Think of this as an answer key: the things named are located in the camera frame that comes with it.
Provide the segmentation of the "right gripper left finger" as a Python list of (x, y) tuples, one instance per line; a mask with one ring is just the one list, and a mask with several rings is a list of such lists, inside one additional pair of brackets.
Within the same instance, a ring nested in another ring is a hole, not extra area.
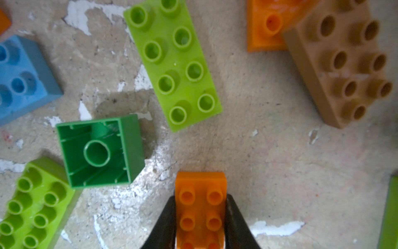
[(176, 241), (176, 201), (171, 196), (142, 249), (174, 249)]

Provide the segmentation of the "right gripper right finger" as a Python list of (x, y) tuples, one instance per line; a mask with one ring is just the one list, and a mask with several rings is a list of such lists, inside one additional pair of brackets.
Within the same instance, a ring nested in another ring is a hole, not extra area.
[(261, 249), (230, 194), (226, 200), (224, 233), (226, 249)]

